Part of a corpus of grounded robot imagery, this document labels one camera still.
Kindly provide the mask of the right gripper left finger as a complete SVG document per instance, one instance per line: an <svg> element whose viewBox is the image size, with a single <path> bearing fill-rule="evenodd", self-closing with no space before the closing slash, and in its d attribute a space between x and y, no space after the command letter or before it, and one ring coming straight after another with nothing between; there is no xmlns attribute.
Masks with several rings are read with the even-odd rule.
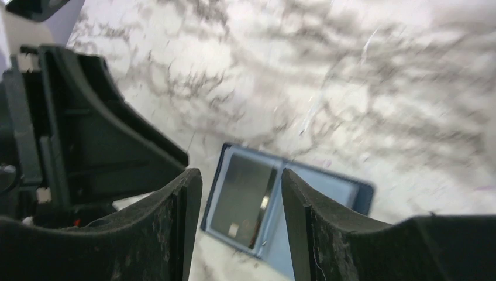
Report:
<svg viewBox="0 0 496 281"><path fill-rule="evenodd" d="M202 176L166 186L85 227L47 229L1 218L2 280L187 280Z"/></svg>

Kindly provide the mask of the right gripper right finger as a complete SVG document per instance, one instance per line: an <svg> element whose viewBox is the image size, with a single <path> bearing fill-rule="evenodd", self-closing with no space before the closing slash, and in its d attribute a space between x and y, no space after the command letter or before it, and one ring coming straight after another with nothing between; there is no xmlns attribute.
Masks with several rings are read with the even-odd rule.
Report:
<svg viewBox="0 0 496 281"><path fill-rule="evenodd" d="M282 196L296 280L494 280L493 215L390 225L313 189L290 169Z"/></svg>

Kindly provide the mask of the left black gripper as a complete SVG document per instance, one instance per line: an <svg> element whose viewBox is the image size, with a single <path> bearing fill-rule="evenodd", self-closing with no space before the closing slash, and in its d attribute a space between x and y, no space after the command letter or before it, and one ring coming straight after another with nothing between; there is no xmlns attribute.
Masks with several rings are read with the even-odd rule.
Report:
<svg viewBox="0 0 496 281"><path fill-rule="evenodd" d="M58 46L20 47L1 75L1 214L110 203L156 191L188 155L122 97L104 58Z"/></svg>

